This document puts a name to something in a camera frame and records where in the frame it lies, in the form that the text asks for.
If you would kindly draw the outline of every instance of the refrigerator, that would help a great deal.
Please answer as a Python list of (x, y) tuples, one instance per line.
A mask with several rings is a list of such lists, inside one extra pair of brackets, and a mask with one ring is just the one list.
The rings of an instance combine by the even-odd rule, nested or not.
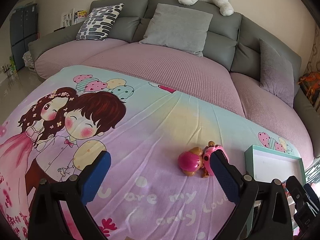
[(11, 52), (17, 70), (24, 67), (22, 57), (29, 50), (28, 43), (37, 39), (37, 22), (36, 4), (17, 9), (10, 18)]

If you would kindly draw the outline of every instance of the brown hair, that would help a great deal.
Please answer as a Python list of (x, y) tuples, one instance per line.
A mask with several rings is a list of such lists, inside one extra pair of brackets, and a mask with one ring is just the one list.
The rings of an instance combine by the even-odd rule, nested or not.
[(81, 110), (81, 115), (97, 124), (97, 135), (106, 132), (124, 117), (126, 108), (124, 103), (114, 94), (100, 91), (80, 95), (70, 103), (67, 112)]
[(55, 136), (56, 133), (64, 127), (65, 117), (63, 114), (66, 112), (66, 110), (68, 108), (68, 104), (78, 97), (78, 95), (76, 94), (76, 91), (73, 88), (70, 88), (70, 87), (59, 88), (56, 91), (52, 92), (51, 94), (46, 95), (43, 98), (40, 98), (38, 100), (38, 102), (35, 105), (33, 105), (29, 109), (29, 111), (27, 113), (25, 113), (20, 118), (20, 121), (18, 121), (18, 123), (19, 123), (18, 126), (21, 126), (21, 128), (22, 128), (21, 133), (25, 132), (29, 126), (33, 125), (34, 121), (41, 120), (42, 119), (41, 118), (42, 108), (47, 103), (49, 103), (51, 100), (53, 100), (54, 98), (57, 98), (57, 97), (68, 98), (68, 102), (66, 103), (66, 105), (64, 107), (61, 107), (57, 111), (55, 119), (53, 119), (51, 121), (44, 121), (43, 122), (44, 130), (40, 134), (40, 138), (38, 138), (38, 139), (39, 140), (46, 140), (50, 134), (53, 134)]

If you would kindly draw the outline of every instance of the yellow balloon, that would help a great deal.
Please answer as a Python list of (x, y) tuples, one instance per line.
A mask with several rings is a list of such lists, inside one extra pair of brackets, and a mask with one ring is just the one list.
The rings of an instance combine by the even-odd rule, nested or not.
[(97, 140), (90, 140), (79, 147), (73, 157), (73, 164), (78, 170), (92, 164), (101, 151), (106, 151), (105, 145)]
[(118, 86), (124, 86), (126, 84), (126, 81), (121, 78), (114, 78), (114, 79), (110, 79), (109, 81), (107, 81), (107, 84), (108, 84), (107, 88), (114, 89)]
[(287, 143), (285, 142), (284, 139), (282, 139), (281, 137), (279, 137), (279, 142), (280, 144), (283, 146), (284, 150), (287, 150)]

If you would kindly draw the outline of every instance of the floor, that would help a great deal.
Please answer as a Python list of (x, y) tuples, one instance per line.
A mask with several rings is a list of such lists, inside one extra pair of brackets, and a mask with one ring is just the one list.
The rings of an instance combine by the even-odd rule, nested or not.
[(41, 82), (36, 73), (22, 68), (0, 84), (0, 125)]

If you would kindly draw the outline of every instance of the beige wall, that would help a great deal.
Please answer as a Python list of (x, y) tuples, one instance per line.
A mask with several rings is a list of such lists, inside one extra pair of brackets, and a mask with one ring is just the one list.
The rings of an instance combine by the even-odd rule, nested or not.
[[(26, 5), (30, 2), (36, 2), (36, 0), (24, 0), (17, 3), (14, 8), (17, 6)], [(11, 56), (11, 45), (10, 45), (10, 17), (12, 15), (13, 10), (11, 10), (10, 14), (5, 19), (3, 25), (0, 28), (0, 67), (3, 65), (7, 65), (10, 63), (9, 57)], [(7, 77), (7, 74), (3, 73), (0, 70), (0, 83)]]
[[(62, 12), (89, 9), (93, 0), (36, 0), (39, 31), (46, 35), (60, 28)], [(313, 45), (315, 22), (300, 0), (232, 0), (240, 12), (277, 36), (302, 57), (303, 73)]]

